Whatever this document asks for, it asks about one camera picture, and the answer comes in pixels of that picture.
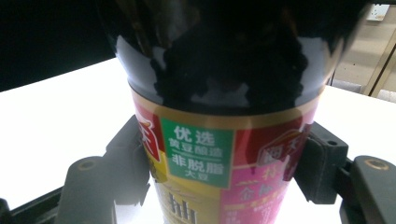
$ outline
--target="white surface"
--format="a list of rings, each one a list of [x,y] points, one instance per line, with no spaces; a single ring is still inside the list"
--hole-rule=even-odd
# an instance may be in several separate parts
[[[102,156],[133,113],[116,60],[0,92],[0,198],[13,209],[61,187],[68,167]]]
[[[0,92],[0,198],[12,209],[59,188],[68,167],[103,155],[133,113],[126,76],[116,59]],[[396,164],[395,115],[396,104],[327,87],[316,121],[349,144],[350,159],[371,155]],[[161,220],[152,215],[159,209],[155,195],[151,188],[145,206],[154,220]],[[340,202],[307,203],[292,181],[277,224],[341,223]],[[128,208],[118,211],[127,216]]]
[[[380,90],[376,98],[396,104],[396,91]]]
[[[385,4],[373,4],[369,15],[367,16],[368,21],[382,21],[387,15],[389,5]]]

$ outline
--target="black plastic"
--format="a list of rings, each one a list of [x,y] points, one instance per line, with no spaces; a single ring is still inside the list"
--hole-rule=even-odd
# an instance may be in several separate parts
[[[0,199],[0,223],[15,223],[11,213],[9,212],[7,201],[4,199]]]
[[[308,201],[333,204],[338,167],[347,161],[347,144],[316,122],[312,125],[294,178]]]
[[[96,2],[136,93],[226,116],[318,97],[368,9],[366,0]]]
[[[133,116],[108,144],[104,157],[70,166],[55,223],[117,223],[115,204],[140,209],[149,190],[149,164],[137,127]]]
[[[396,223],[396,167],[379,158],[359,156],[350,176],[367,223]]]

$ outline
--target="red logo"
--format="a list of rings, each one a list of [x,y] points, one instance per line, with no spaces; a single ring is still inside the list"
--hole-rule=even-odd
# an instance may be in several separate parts
[[[160,161],[159,154],[159,144],[157,140],[157,136],[153,131],[154,125],[153,122],[149,119],[145,119],[139,112],[136,110],[136,118],[139,122],[139,129],[142,133],[142,141],[143,145],[146,148],[146,151],[155,158],[155,160]]]
[[[299,131],[291,129],[278,138],[260,148],[257,164],[264,166],[273,161],[287,162],[283,180],[291,180],[303,152],[305,139],[309,134],[310,125]]]

